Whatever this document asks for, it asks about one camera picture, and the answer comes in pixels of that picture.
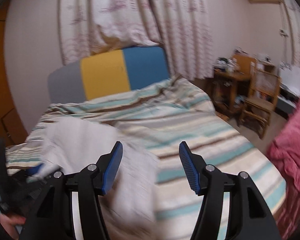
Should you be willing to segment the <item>person's left hand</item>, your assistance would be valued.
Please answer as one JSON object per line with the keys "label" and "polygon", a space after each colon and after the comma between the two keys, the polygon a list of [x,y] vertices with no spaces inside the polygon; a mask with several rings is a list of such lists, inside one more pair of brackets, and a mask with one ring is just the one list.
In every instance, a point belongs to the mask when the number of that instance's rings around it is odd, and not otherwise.
{"label": "person's left hand", "polygon": [[24,225],[25,221],[26,218],[20,215],[11,213],[8,215],[0,214],[0,224],[13,239],[19,239],[19,233],[15,227]]}

